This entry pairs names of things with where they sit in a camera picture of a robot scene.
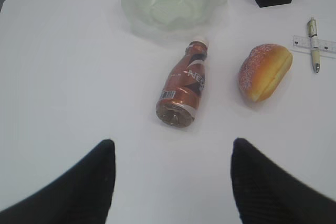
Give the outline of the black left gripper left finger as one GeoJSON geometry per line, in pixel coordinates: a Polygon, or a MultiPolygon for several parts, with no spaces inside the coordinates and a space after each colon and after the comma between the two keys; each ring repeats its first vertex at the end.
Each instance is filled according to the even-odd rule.
{"type": "Polygon", "coordinates": [[[105,223],[115,177],[115,144],[103,140],[38,192],[1,211],[1,223],[105,223]]]}

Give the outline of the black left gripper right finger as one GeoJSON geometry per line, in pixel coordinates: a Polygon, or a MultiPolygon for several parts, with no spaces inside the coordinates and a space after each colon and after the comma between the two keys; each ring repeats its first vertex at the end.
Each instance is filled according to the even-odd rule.
{"type": "Polygon", "coordinates": [[[335,223],[335,201],[291,176],[244,138],[230,175],[242,223],[335,223]]]}

